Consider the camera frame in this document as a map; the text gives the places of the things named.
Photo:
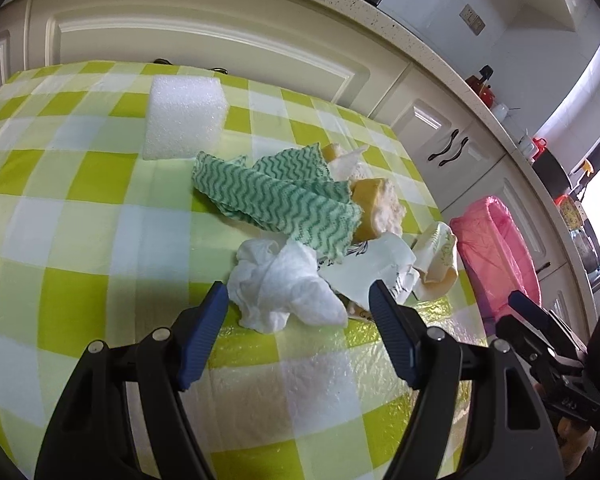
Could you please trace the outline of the person's right hand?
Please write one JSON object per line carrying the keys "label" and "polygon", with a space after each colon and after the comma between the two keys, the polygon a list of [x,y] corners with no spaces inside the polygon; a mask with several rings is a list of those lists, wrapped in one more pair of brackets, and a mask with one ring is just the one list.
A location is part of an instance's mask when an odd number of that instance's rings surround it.
{"label": "person's right hand", "polygon": [[[533,387],[544,402],[546,399],[544,388],[540,384],[534,384]],[[595,431],[583,422],[562,417],[545,402],[543,405],[547,409],[558,442],[566,478],[591,479],[590,472],[586,469],[583,459],[588,452],[588,445],[591,443],[592,437],[595,436]]]}

